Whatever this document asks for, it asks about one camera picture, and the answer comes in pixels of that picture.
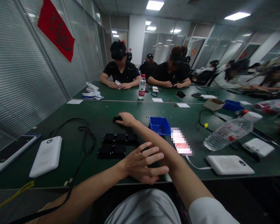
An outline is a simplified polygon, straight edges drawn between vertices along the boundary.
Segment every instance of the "red banner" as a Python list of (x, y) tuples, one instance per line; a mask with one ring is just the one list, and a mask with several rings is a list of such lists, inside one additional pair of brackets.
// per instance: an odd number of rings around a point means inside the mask
[(37, 26), (66, 59), (72, 62), (75, 39), (50, 0), (44, 0)]

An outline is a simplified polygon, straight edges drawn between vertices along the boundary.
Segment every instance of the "white sticky note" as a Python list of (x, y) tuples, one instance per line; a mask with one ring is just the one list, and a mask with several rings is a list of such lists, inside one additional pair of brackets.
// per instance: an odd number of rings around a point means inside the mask
[(152, 100), (153, 100), (154, 102), (163, 102), (163, 100), (160, 99), (160, 98), (152, 98)]
[(190, 107), (188, 104), (177, 103), (177, 105), (178, 105), (179, 107)]
[(240, 101), (241, 104), (243, 105), (252, 105), (251, 103), (247, 102), (247, 101)]
[(70, 100), (67, 104), (80, 104), (83, 100)]

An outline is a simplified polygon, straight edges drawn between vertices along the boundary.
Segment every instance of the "blue bin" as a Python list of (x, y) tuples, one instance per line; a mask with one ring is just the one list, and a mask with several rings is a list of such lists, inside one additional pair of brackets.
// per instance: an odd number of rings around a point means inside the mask
[(171, 127), (167, 118), (149, 117), (149, 128), (162, 136), (171, 136)]
[(223, 108), (231, 111), (238, 111), (244, 109), (241, 106), (240, 102), (236, 102), (232, 100), (225, 100), (225, 105), (223, 106)]

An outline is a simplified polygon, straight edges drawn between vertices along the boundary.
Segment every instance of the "plastic water bottle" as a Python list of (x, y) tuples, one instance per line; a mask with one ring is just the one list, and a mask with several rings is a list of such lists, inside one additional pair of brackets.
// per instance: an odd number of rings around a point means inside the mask
[(139, 99), (144, 98), (145, 87), (146, 87), (146, 80), (145, 80), (145, 75), (143, 74), (139, 84)]
[(260, 114), (248, 112), (241, 118), (225, 122), (208, 136), (203, 144), (212, 151), (217, 151), (244, 137), (253, 131), (254, 122), (262, 119)]

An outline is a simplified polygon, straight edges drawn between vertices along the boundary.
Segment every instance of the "small brown box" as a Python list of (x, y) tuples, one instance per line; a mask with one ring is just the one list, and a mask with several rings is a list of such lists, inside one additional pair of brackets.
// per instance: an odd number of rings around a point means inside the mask
[(224, 106), (224, 104), (225, 102), (221, 100), (209, 99), (208, 101), (206, 101), (206, 103), (203, 106), (212, 111), (215, 111), (221, 109)]

